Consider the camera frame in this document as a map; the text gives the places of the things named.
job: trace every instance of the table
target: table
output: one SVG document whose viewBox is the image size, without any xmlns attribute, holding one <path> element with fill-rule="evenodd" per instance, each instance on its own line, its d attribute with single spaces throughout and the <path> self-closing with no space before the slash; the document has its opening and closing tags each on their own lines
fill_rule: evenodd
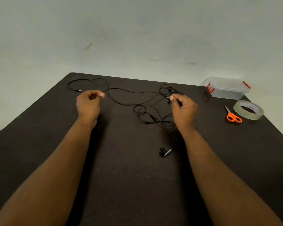
<svg viewBox="0 0 283 226">
<path fill-rule="evenodd" d="M 77 117 L 74 79 L 97 77 L 110 87 L 158 91 L 163 83 L 70 73 L 0 132 L 0 208 L 17 187 L 55 150 Z M 263 116 L 229 124 L 224 104 L 206 87 L 171 84 L 199 105 L 196 126 L 216 154 L 283 220 L 283 135 Z M 77 81 L 73 88 L 105 90 L 103 83 Z M 123 103 L 141 103 L 150 93 L 110 91 Z M 156 97 L 152 105 L 166 115 L 170 105 Z M 211 224 L 182 141 L 176 130 L 137 121 L 133 107 L 108 97 L 91 135 L 77 197 L 68 225 L 196 225 Z M 172 148 L 162 158 L 159 149 Z"/>
</svg>

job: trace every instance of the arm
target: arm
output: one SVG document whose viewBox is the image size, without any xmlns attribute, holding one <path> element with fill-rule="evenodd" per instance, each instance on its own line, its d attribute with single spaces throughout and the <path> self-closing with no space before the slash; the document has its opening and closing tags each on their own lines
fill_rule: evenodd
<svg viewBox="0 0 283 226">
<path fill-rule="evenodd" d="M 198 105 L 184 95 L 174 94 L 170 100 L 175 124 L 184 138 L 197 186 L 214 225 L 283 225 L 195 129 Z"/>
<path fill-rule="evenodd" d="M 91 90 L 78 96 L 78 119 L 57 149 L 0 210 L 0 226 L 65 225 L 104 96 L 101 91 Z"/>
</svg>

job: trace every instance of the orange scissors handle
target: orange scissors handle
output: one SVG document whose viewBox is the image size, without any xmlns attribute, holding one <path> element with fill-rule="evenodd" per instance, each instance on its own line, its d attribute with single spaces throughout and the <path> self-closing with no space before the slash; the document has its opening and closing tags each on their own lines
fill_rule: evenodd
<svg viewBox="0 0 283 226">
<path fill-rule="evenodd" d="M 228 115 L 226 116 L 227 120 L 228 121 L 231 121 L 231 122 L 237 122 L 237 123 L 241 123 L 242 122 L 242 119 L 240 117 L 237 117 L 235 114 L 233 113 L 228 113 Z"/>
</svg>

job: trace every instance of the tape roll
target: tape roll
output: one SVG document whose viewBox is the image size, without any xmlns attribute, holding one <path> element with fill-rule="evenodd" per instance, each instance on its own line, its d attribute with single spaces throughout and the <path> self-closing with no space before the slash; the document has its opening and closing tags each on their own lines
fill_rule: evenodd
<svg viewBox="0 0 283 226">
<path fill-rule="evenodd" d="M 255 113 L 251 113 L 249 111 L 246 111 L 245 109 L 242 108 L 242 106 L 253 110 Z M 234 105 L 234 110 L 240 116 L 245 117 L 245 118 L 250 119 L 250 120 L 258 120 L 258 119 L 261 118 L 261 116 L 264 115 L 264 111 L 260 106 L 254 104 L 252 102 L 245 101 L 245 100 L 237 101 L 236 104 Z"/>
</svg>

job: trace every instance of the scissor blade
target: scissor blade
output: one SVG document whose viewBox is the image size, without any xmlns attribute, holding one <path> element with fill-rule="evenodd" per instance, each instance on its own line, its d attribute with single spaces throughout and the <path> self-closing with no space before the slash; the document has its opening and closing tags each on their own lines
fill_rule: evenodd
<svg viewBox="0 0 283 226">
<path fill-rule="evenodd" d="M 224 106 L 225 106 L 226 110 L 230 113 L 230 110 L 226 107 L 226 105 L 224 105 Z"/>
</svg>

